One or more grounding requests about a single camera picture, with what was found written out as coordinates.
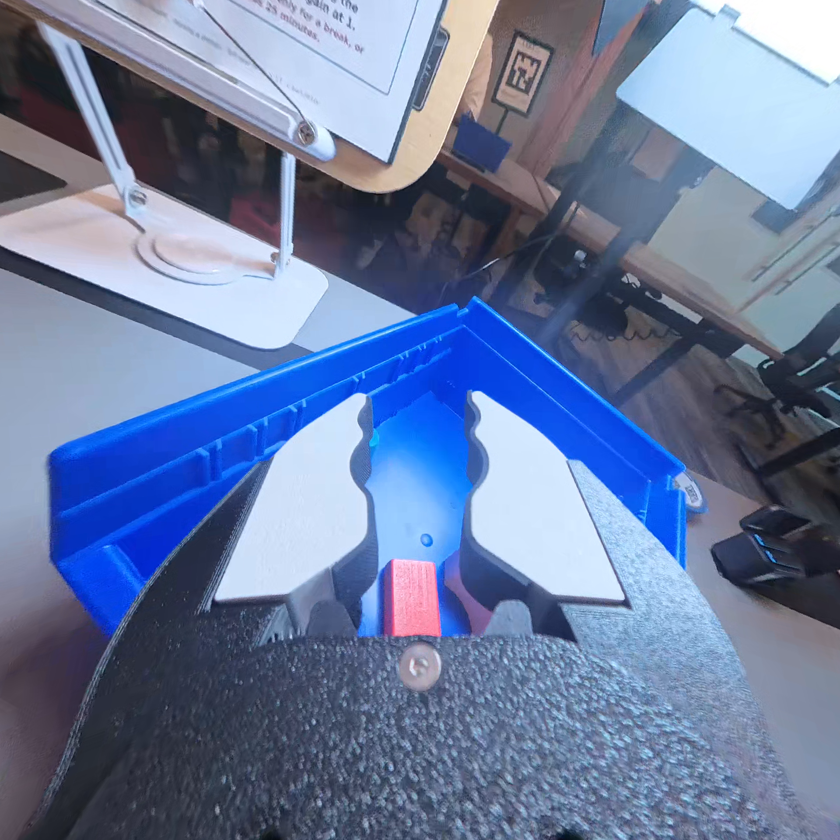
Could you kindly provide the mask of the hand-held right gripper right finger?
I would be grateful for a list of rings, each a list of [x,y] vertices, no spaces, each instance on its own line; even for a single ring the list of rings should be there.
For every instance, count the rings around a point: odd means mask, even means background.
[[[520,601],[625,606],[627,596],[570,462],[543,432],[488,394],[468,391],[459,573],[487,610]]]

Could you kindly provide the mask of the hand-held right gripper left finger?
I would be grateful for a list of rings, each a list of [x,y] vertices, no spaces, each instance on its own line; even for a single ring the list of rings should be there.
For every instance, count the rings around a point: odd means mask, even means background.
[[[214,604],[285,606],[292,627],[358,632],[379,547],[370,397],[355,393],[283,444],[246,506]]]

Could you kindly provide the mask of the red arch block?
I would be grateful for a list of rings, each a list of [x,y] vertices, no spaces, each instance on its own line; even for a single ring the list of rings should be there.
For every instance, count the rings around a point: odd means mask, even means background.
[[[435,563],[393,559],[386,565],[383,634],[387,637],[441,637]]]

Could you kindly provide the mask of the blue plastic bin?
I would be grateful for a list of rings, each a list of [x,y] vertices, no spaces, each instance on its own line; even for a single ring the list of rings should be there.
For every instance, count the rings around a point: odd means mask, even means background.
[[[79,438],[49,456],[50,558],[112,635],[178,544],[261,460],[352,394],[371,398],[379,568],[458,548],[467,391],[580,460],[686,567],[685,467],[473,300],[429,312]]]

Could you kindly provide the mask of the blue tape roll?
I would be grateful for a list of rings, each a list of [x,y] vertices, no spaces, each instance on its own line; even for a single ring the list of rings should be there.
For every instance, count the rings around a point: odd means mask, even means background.
[[[708,512],[708,503],[702,492],[702,488],[695,477],[688,471],[682,471],[673,476],[670,481],[673,490],[677,490],[685,503],[686,519],[692,520]]]

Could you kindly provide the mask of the white document stand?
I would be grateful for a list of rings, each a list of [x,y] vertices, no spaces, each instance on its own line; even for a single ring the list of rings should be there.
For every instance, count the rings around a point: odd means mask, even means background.
[[[2,247],[252,349],[292,342],[329,287],[293,255],[295,153],[336,153],[324,121],[281,81],[282,37],[299,16],[277,2],[9,4],[34,19],[110,184],[3,217]],[[162,147],[161,108],[110,106],[86,48],[283,146],[277,244],[143,183],[125,145]]]

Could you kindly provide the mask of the black battery charger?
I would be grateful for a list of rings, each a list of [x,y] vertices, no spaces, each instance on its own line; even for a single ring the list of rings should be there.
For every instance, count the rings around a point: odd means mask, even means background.
[[[839,570],[839,531],[832,524],[770,505],[742,518],[739,527],[710,548],[718,572],[735,585],[802,581]]]

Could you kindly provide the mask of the wooden table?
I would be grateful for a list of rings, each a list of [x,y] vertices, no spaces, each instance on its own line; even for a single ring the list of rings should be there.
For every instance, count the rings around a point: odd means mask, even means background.
[[[546,217],[549,212],[548,200],[562,197],[546,182],[535,178],[513,161],[502,162],[496,174],[482,173],[459,159],[451,148],[444,146],[436,162],[511,205],[503,234],[498,239],[498,248],[515,228],[520,216]],[[573,287],[574,291],[582,290],[585,300],[590,300],[601,291],[610,274],[620,268],[622,275],[636,277],[643,286],[660,292],[665,298],[700,317],[698,322],[693,322],[677,311],[668,309],[661,301],[636,289],[628,290],[627,294],[633,298],[635,309],[677,331],[678,339],[614,394],[612,400],[615,405],[620,406],[632,399],[698,346],[707,348],[721,358],[733,355],[745,345],[774,361],[783,357],[783,352],[759,328],[736,313],[705,281],[654,252],[647,245],[635,243],[619,253],[617,246],[623,243],[623,231],[585,205],[575,203],[571,210],[563,214],[560,233],[584,249],[595,252],[602,259],[597,268],[604,271],[598,277],[583,277]]]

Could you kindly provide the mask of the small blue bin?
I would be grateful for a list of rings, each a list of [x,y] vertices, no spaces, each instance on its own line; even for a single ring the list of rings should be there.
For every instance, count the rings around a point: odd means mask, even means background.
[[[475,121],[469,112],[458,121],[452,154],[478,170],[496,174],[510,149],[510,141]]]

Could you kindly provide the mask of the black white tag sign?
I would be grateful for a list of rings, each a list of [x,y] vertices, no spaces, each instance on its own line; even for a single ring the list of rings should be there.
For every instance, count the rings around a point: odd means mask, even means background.
[[[506,111],[529,117],[554,52],[553,46],[514,30],[491,101]]]

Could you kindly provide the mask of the printed instruction sheet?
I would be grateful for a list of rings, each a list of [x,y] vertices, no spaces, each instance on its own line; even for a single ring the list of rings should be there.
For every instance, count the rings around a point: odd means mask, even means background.
[[[391,163],[445,2],[106,1],[152,34]]]

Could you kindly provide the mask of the pale grey monitor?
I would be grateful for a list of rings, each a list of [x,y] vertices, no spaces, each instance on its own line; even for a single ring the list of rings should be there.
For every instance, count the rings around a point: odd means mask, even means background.
[[[787,209],[838,156],[838,77],[754,38],[736,7],[693,4],[616,91],[619,102]]]

